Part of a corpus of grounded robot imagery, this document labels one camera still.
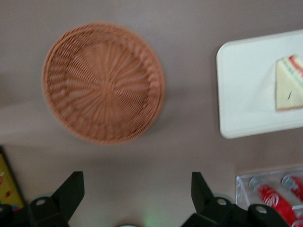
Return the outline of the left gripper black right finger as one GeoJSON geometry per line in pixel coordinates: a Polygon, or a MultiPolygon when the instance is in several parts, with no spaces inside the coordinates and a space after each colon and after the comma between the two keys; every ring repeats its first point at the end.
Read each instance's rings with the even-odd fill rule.
{"type": "Polygon", "coordinates": [[[235,227],[233,204],[223,197],[215,197],[200,172],[191,177],[191,198],[196,212],[184,227],[235,227]]]}

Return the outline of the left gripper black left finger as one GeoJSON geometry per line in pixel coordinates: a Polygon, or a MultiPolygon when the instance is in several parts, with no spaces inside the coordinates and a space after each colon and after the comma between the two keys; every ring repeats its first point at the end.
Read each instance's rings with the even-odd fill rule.
{"type": "Polygon", "coordinates": [[[30,226],[67,227],[84,194],[83,172],[75,171],[50,197],[40,197],[29,204],[30,226]]]}

